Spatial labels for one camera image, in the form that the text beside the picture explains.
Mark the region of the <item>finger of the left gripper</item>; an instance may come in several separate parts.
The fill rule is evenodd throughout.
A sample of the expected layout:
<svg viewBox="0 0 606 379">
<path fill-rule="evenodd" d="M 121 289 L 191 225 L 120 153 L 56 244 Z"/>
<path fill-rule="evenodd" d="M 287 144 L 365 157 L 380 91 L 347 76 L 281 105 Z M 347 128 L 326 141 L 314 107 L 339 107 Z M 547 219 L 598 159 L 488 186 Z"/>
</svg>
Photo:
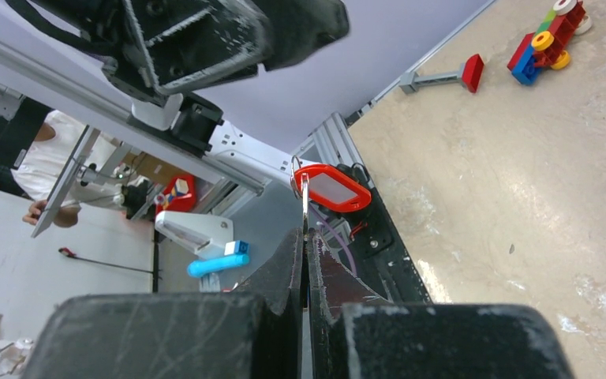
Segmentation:
<svg viewBox="0 0 606 379">
<path fill-rule="evenodd" d="M 347 8 L 340 0 L 263 0 L 255 4 L 272 26 L 272 55 L 267 71 L 295 66 L 350 32 Z"/>
</svg>

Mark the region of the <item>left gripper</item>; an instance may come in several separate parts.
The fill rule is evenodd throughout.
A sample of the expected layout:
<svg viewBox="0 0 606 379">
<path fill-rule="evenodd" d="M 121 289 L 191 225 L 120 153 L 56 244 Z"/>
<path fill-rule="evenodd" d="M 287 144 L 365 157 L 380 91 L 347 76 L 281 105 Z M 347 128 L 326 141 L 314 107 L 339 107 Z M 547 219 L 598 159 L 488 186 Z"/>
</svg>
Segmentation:
<svg viewBox="0 0 606 379">
<path fill-rule="evenodd" d="M 272 26 L 256 1 L 8 1 L 31 26 L 103 60 L 117 89 L 145 103 L 256 76 Z"/>
</svg>

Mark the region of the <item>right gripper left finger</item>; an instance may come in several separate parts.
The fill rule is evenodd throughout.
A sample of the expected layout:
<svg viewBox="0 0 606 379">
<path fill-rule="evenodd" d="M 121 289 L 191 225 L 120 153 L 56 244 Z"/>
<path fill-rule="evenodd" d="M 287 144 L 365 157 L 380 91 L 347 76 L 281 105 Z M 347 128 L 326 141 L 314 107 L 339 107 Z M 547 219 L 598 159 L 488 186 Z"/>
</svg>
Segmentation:
<svg viewBox="0 0 606 379">
<path fill-rule="evenodd" d="M 85 295 L 51 315 L 26 378 L 298 378 L 303 233 L 230 292 Z"/>
</svg>

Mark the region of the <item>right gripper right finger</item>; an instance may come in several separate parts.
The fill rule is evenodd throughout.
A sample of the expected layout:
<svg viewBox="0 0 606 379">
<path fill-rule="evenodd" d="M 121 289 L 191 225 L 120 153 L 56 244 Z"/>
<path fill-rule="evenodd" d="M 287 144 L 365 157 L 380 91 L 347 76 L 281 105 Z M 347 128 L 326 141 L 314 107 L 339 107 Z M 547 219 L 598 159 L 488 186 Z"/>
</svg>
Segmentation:
<svg viewBox="0 0 606 379">
<path fill-rule="evenodd" d="M 519 304 L 389 302 L 317 231 L 305 244 L 315 378 L 572 378 L 550 324 Z"/>
</svg>

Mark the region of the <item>silver key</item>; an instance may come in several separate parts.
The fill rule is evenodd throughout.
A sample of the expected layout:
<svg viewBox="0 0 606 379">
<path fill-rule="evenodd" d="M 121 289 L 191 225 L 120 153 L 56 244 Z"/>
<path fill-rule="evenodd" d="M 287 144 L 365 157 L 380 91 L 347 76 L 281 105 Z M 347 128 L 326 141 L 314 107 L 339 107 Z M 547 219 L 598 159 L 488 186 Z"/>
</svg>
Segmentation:
<svg viewBox="0 0 606 379">
<path fill-rule="evenodd" d="M 302 233 L 304 241 L 309 240 L 309 177 L 306 173 L 301 175 L 301 203 L 302 203 Z"/>
</svg>

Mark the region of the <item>red key tag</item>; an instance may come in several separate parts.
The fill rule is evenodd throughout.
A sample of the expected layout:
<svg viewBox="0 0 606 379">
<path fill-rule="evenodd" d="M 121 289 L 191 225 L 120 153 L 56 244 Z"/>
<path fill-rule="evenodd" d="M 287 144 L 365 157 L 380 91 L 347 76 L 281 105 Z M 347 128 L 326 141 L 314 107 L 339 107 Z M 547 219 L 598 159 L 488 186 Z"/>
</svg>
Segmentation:
<svg viewBox="0 0 606 379">
<path fill-rule="evenodd" d="M 324 163 L 303 166 L 297 179 L 309 177 L 309 199 L 334 212 L 360 211 L 370 205 L 371 192 L 336 167 Z"/>
</svg>

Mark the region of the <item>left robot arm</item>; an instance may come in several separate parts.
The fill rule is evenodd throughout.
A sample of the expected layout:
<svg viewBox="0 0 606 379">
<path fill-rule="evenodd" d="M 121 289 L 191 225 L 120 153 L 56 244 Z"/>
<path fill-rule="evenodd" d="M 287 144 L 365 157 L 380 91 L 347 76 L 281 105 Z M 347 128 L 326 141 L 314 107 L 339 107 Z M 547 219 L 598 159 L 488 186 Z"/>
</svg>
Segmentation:
<svg viewBox="0 0 606 379">
<path fill-rule="evenodd" d="M 140 129 L 235 167 L 288 182 L 291 156 L 246 135 L 198 95 L 295 66 L 350 30 L 341 1 L 11 1 L 43 34 L 103 58 L 117 89 L 145 103 Z"/>
</svg>

